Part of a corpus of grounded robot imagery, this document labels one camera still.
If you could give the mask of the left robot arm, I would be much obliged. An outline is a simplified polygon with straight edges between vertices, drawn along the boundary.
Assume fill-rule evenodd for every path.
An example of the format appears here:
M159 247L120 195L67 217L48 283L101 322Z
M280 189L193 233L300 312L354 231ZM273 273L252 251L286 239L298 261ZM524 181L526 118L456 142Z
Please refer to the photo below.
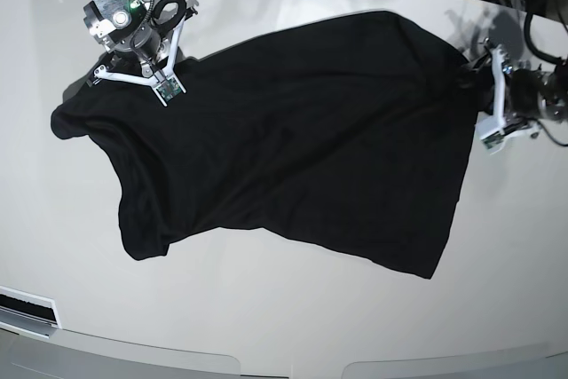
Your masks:
M528 61L503 67L507 84L505 118L508 126L528 127L533 122L567 120L567 85L542 65Z

